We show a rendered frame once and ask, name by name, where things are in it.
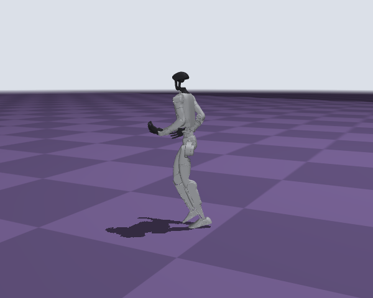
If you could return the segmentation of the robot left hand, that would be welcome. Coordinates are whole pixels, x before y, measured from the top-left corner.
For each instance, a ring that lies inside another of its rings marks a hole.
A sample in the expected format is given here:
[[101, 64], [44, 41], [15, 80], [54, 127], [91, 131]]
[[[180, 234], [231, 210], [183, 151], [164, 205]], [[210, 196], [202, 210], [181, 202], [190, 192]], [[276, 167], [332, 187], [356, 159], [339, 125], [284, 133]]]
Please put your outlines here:
[[157, 128], [155, 127], [153, 124], [152, 124], [152, 121], [148, 122], [148, 128], [150, 130], [151, 133], [154, 133], [154, 134], [157, 134], [158, 135], [158, 131], [162, 131], [163, 129], [161, 128]]

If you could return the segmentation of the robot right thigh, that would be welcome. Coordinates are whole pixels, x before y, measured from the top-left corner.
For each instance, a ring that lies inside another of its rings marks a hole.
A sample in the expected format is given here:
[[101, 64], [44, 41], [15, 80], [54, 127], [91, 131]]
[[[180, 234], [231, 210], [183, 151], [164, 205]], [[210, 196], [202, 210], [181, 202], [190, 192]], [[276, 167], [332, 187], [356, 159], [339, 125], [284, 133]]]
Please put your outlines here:
[[179, 167], [178, 167], [178, 160], [179, 160], [181, 147], [180, 147], [178, 153], [176, 154], [175, 161], [174, 161], [174, 164], [173, 164], [173, 178], [174, 178], [175, 183], [178, 184], [178, 185], [183, 184], [182, 180], [181, 180], [181, 177], [180, 177]]

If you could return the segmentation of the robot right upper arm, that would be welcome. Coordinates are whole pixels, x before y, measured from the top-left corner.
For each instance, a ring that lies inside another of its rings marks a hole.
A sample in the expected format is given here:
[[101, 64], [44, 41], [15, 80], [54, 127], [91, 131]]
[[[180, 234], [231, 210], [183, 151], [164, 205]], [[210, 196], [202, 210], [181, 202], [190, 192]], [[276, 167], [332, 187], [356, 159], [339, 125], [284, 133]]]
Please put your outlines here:
[[205, 114], [204, 112], [201, 110], [201, 107], [198, 105], [198, 103], [196, 102], [196, 99], [195, 97], [193, 96], [194, 98], [194, 104], [195, 104], [195, 112], [197, 113], [197, 116], [196, 116], [196, 119], [197, 121], [202, 121], [205, 119]]

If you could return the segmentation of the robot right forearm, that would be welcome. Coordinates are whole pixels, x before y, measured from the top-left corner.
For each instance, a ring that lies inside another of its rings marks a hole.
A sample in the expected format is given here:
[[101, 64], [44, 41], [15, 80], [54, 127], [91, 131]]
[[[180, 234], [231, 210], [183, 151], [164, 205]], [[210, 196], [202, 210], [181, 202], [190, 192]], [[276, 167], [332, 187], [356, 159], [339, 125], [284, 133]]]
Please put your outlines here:
[[203, 121], [204, 120], [202, 120], [202, 121], [195, 120], [195, 126], [194, 127], [190, 127], [190, 130], [193, 131], [193, 132], [195, 132], [196, 129], [203, 123]]

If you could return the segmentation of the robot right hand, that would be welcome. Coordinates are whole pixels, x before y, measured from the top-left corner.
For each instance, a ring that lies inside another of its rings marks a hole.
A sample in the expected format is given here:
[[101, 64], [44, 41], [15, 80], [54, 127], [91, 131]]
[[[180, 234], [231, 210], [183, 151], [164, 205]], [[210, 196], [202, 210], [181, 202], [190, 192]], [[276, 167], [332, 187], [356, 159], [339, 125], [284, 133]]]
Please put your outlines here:
[[173, 133], [170, 133], [170, 134], [174, 134], [174, 133], [177, 133], [177, 134], [175, 134], [175, 135], [171, 135], [171, 137], [172, 136], [176, 136], [176, 137], [173, 137], [173, 138], [177, 138], [177, 137], [181, 137], [182, 135], [183, 135], [183, 133], [182, 133], [182, 131], [184, 130], [185, 128], [178, 128], [178, 130], [176, 131], [176, 132], [173, 132]]

